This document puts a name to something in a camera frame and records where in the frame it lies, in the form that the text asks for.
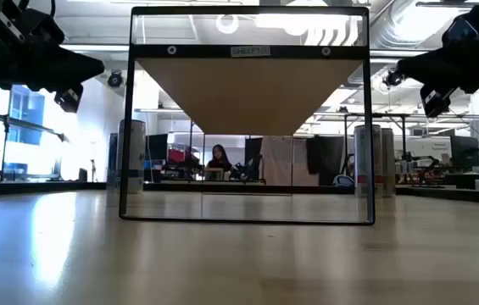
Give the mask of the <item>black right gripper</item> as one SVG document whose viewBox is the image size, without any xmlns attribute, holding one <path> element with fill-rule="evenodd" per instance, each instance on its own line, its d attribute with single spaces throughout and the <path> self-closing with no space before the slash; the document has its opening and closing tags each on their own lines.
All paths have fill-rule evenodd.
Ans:
<svg viewBox="0 0 479 305">
<path fill-rule="evenodd" d="M 397 63 L 402 80 L 413 79 L 424 84 L 421 101 L 427 118 L 448 112 L 450 96 L 459 83 L 478 64 L 479 45 L 441 47 Z"/>
</svg>

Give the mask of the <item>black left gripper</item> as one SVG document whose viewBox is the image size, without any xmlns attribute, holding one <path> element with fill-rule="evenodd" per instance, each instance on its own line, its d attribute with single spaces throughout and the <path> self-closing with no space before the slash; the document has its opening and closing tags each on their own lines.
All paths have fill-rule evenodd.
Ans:
<svg viewBox="0 0 479 305">
<path fill-rule="evenodd" d="M 66 112 L 76 113 L 81 100 L 81 83 L 104 72 L 96 58 L 58 46 L 32 48 L 23 58 L 22 82 L 32 90 L 54 93 L 53 100 Z"/>
</svg>

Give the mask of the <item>ceiling light strip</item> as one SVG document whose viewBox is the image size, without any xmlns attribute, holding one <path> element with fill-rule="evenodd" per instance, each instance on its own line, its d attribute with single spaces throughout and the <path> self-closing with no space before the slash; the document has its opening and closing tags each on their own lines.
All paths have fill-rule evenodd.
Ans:
<svg viewBox="0 0 479 305">
<path fill-rule="evenodd" d="M 425 50 L 371 49 L 372 58 L 411 58 L 426 53 Z"/>
<path fill-rule="evenodd" d="M 128 53 L 128 45 L 62 44 L 63 49 L 76 53 Z"/>
</svg>

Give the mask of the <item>white sign board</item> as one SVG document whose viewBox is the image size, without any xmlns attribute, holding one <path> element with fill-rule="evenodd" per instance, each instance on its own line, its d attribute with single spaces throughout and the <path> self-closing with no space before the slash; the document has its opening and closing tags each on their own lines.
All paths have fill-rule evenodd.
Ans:
<svg viewBox="0 0 479 305">
<path fill-rule="evenodd" d="M 452 157 L 449 137 L 406 138 L 406 149 L 413 157 L 432 156 L 439 161 L 444 161 Z"/>
</svg>

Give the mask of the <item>black monitor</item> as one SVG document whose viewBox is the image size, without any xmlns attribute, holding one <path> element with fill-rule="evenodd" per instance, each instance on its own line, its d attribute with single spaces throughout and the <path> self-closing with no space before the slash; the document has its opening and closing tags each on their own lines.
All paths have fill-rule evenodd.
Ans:
<svg viewBox="0 0 479 305">
<path fill-rule="evenodd" d="M 166 160 L 168 153 L 168 134 L 157 134 L 146 136 L 146 157 L 147 161 Z"/>
<path fill-rule="evenodd" d="M 452 165 L 462 169 L 479 167 L 479 141 L 470 136 L 451 136 Z"/>
</svg>

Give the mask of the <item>thin tripod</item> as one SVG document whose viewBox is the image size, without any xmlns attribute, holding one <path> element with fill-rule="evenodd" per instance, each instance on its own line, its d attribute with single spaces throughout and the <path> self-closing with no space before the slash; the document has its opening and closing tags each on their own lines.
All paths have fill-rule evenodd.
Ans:
<svg viewBox="0 0 479 305">
<path fill-rule="evenodd" d="M 90 152 L 89 152 L 89 161 L 91 163 L 91 182 L 95 182 L 97 181 L 97 179 L 95 178 L 95 174 L 96 174 L 96 171 L 97 171 L 97 168 L 96 168 L 96 142 L 95 141 L 91 141 L 90 142 Z"/>
</svg>

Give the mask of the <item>cluttered workbench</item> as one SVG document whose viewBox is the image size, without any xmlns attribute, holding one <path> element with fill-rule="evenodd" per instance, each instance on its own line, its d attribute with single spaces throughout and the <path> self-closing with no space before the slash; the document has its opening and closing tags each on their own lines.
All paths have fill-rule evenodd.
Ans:
<svg viewBox="0 0 479 305">
<path fill-rule="evenodd" d="M 395 161 L 396 183 L 403 186 L 443 188 L 448 166 L 433 156 L 414 157 Z"/>
</svg>

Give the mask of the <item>black hanging cloth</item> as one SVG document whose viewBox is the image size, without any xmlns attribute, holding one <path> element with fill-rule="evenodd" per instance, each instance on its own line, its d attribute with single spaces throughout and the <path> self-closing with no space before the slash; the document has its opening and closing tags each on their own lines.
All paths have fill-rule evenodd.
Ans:
<svg viewBox="0 0 479 305">
<path fill-rule="evenodd" d="M 259 179 L 259 164 L 261 160 L 262 138 L 249 137 L 245 140 L 244 161 L 246 166 L 246 175 L 249 180 Z"/>
<path fill-rule="evenodd" d="M 336 175 L 340 172 L 344 139 L 339 136 L 314 136 L 306 141 L 308 171 Z"/>
</svg>

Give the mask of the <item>red fabric item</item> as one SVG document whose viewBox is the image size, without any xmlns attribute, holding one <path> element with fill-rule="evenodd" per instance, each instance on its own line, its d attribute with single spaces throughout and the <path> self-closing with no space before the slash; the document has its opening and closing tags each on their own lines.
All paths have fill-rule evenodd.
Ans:
<svg viewBox="0 0 479 305">
<path fill-rule="evenodd" d="M 167 163 L 174 165 L 183 164 L 188 156 L 189 152 L 184 149 L 170 148 L 168 150 Z"/>
</svg>

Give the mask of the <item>round ceiling light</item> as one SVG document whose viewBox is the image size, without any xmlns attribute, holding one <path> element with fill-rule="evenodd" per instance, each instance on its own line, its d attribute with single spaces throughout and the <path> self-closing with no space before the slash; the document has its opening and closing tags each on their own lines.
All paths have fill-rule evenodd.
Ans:
<svg viewBox="0 0 479 305">
<path fill-rule="evenodd" d="M 223 34 L 234 34 L 239 28 L 239 18 L 234 14 L 220 14 L 216 17 L 215 26 Z"/>
</svg>

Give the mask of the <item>person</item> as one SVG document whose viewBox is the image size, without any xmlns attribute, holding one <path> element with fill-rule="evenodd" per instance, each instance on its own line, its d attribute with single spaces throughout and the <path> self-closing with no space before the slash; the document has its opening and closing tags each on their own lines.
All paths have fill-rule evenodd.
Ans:
<svg viewBox="0 0 479 305">
<path fill-rule="evenodd" d="M 231 163 L 227 157 L 226 150 L 216 144 L 212 148 L 212 158 L 206 166 L 207 170 L 222 170 L 224 172 L 231 170 Z"/>
</svg>

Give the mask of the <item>white hanging cloth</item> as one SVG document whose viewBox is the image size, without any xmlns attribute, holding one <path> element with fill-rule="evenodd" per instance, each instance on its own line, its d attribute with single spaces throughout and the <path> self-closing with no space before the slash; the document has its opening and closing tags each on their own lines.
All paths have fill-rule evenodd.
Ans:
<svg viewBox="0 0 479 305">
<path fill-rule="evenodd" d="M 306 143 L 302 138 L 262 138 L 259 169 L 267 186 L 319 185 L 319 175 L 309 172 Z"/>
</svg>

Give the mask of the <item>silver ventilation duct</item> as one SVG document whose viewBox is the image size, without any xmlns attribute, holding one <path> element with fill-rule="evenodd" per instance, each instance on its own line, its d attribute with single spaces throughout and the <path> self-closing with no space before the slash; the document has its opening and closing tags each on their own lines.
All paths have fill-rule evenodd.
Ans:
<svg viewBox="0 0 479 305">
<path fill-rule="evenodd" d="M 370 26 L 370 47 L 404 49 L 418 47 L 440 28 L 429 8 L 417 7 L 424 0 L 392 0 Z"/>
</svg>

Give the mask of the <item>black tall stand frame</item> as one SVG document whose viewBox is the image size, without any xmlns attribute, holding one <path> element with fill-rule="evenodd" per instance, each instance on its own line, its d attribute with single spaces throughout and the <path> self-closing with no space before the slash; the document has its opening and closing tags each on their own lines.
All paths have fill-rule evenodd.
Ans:
<svg viewBox="0 0 479 305">
<path fill-rule="evenodd" d="M 363 119 L 364 114 L 361 113 L 346 113 L 343 117 L 344 119 L 344 134 L 343 134 L 343 144 L 344 144 L 344 159 L 343 164 L 340 170 L 341 174 L 348 175 L 348 160 L 352 156 L 352 153 L 348 153 L 348 128 L 352 126 L 353 121 L 348 122 L 349 117 L 355 117 L 354 122 L 358 119 Z M 409 117 L 409 114 L 388 114 L 388 113 L 374 113 L 372 114 L 373 119 L 382 119 L 389 118 L 391 122 L 397 125 L 401 129 L 401 142 L 402 142 L 402 156 L 401 160 L 405 163 L 408 162 L 408 151 L 406 148 L 406 119 Z"/>
</svg>

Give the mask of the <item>wooden shelf black metal frame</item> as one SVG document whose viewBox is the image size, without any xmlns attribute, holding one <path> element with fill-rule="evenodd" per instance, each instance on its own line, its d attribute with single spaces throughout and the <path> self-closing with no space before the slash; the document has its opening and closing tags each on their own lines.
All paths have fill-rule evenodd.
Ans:
<svg viewBox="0 0 479 305">
<path fill-rule="evenodd" d="M 147 42 L 147 21 L 246 16 L 253 30 L 222 44 Z M 273 44 L 262 21 L 323 31 L 359 23 L 349 46 Z M 128 68 L 142 67 L 207 136 L 292 136 L 357 69 L 370 84 L 365 7 L 146 6 L 131 11 Z"/>
</svg>

